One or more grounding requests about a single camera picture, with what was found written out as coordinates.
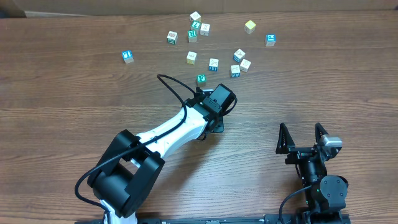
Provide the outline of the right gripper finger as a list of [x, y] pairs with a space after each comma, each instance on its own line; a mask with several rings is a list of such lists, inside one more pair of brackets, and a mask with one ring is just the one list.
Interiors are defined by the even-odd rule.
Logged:
[[328, 132], [320, 123], [315, 124], [315, 140], [316, 143], [321, 143], [328, 136]]
[[276, 154], [289, 154], [295, 148], [295, 143], [287, 129], [285, 123], [280, 123], [279, 138], [276, 146]]

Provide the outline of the green F letter block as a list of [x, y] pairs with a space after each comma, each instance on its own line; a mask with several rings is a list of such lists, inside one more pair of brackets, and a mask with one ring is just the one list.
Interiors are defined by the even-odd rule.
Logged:
[[199, 87], [205, 86], [207, 83], [206, 75], [205, 74], [197, 75], [196, 81], [197, 81], [197, 86], [199, 86]]

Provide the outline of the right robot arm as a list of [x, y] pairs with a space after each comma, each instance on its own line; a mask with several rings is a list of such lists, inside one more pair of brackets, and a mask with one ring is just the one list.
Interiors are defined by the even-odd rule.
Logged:
[[[334, 158], [343, 147], [338, 136], [330, 135], [320, 123], [315, 125], [315, 143], [297, 147], [284, 123], [279, 126], [276, 154], [285, 154], [287, 165], [294, 165], [302, 188], [288, 195], [279, 207], [277, 223], [349, 223], [346, 207], [348, 181], [340, 175], [329, 175], [325, 162]], [[282, 213], [286, 202], [298, 194], [305, 194], [306, 207], [293, 215]]]

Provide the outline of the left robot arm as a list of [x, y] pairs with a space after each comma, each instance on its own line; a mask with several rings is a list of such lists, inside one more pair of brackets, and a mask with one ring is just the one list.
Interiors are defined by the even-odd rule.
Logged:
[[223, 117], [236, 105], [225, 85], [198, 88], [173, 118], [137, 135], [118, 133], [88, 175], [88, 185], [104, 208], [102, 223], [137, 223], [136, 210], [150, 194], [166, 158], [185, 143], [223, 132]]

